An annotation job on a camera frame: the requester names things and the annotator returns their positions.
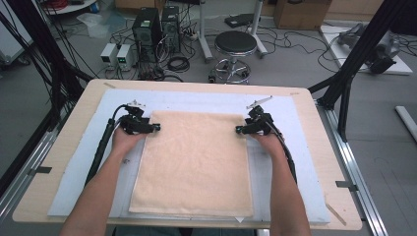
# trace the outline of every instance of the power supply box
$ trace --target power supply box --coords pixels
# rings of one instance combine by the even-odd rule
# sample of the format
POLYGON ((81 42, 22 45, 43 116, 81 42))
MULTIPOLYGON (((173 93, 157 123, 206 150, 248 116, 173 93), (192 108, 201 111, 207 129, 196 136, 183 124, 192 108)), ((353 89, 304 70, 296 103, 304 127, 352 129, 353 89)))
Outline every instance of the power supply box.
POLYGON ((134 64, 132 47, 130 44, 122 44, 119 53, 117 53, 117 61, 122 71, 130 71, 134 64))
POLYGON ((115 70, 117 68, 117 46, 116 43, 107 43, 101 52, 101 60, 107 66, 107 70, 115 70))

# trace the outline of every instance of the cardboard box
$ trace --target cardboard box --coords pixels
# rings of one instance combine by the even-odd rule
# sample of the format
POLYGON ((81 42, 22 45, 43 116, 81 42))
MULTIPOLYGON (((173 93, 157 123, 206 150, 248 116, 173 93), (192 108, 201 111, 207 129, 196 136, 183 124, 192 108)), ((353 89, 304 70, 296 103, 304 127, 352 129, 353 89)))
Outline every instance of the cardboard box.
POLYGON ((273 20, 279 29, 319 30, 330 4, 331 0, 304 0, 299 4, 278 0, 273 20))
POLYGON ((116 8, 123 12, 138 13, 143 7, 154 7, 161 13, 165 0, 115 0, 116 8))

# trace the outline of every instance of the black box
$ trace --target black box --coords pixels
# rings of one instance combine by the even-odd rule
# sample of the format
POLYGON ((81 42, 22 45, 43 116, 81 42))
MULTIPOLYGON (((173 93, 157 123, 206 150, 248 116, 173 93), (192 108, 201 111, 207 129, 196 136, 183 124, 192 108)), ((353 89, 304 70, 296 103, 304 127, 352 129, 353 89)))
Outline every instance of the black box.
POLYGON ((158 10, 156 8, 141 8, 133 23, 132 32, 137 46, 141 47, 138 48, 139 60, 157 62, 157 48, 162 41, 158 10))
POLYGON ((180 9, 178 6, 165 6, 162 11, 162 31, 165 36, 165 46, 169 52, 181 52, 180 9))

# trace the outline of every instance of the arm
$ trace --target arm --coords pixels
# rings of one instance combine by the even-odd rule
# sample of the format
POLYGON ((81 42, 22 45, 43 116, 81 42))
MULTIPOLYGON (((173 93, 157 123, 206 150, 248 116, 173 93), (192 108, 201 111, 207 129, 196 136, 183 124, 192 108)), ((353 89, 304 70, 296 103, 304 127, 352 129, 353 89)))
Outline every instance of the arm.
POLYGON ((114 131, 110 154, 80 194, 65 220, 60 235, 104 235, 113 204, 119 167, 125 155, 145 134, 128 135, 120 127, 114 131))
POLYGON ((270 235, 311 235, 303 199, 278 138, 274 134, 252 137, 264 147, 272 160, 270 235))

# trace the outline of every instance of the black metal pole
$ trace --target black metal pole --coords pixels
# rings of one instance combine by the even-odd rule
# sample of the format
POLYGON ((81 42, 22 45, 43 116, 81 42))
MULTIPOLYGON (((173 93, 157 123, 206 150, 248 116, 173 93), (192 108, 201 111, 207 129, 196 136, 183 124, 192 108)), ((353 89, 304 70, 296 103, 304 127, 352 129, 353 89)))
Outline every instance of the black metal pole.
POLYGON ((345 142, 347 142, 345 134, 347 109, 353 78, 409 1, 411 0, 385 0, 340 70, 329 79, 309 88, 313 93, 328 86, 325 94, 318 99, 319 105, 325 109, 333 109, 334 104, 342 96, 337 131, 345 142))

